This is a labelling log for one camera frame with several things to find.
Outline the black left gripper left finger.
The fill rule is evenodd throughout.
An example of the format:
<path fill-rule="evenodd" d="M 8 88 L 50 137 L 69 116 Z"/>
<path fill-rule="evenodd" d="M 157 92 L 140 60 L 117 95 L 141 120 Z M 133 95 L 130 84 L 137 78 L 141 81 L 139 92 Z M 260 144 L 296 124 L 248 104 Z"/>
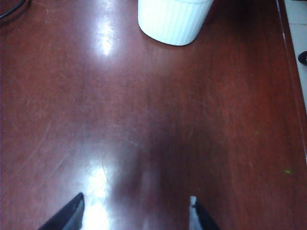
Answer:
<path fill-rule="evenodd" d="M 39 230 L 80 230 L 82 228 L 84 208 L 84 195 L 83 193 L 78 193 L 46 221 Z"/>

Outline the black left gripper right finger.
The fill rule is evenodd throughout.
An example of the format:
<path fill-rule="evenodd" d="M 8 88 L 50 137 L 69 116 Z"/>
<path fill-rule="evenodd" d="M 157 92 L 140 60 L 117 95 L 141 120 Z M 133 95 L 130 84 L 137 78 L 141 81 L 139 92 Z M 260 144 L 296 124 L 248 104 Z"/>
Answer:
<path fill-rule="evenodd" d="M 189 230 L 220 230 L 196 196 L 190 197 Z"/>

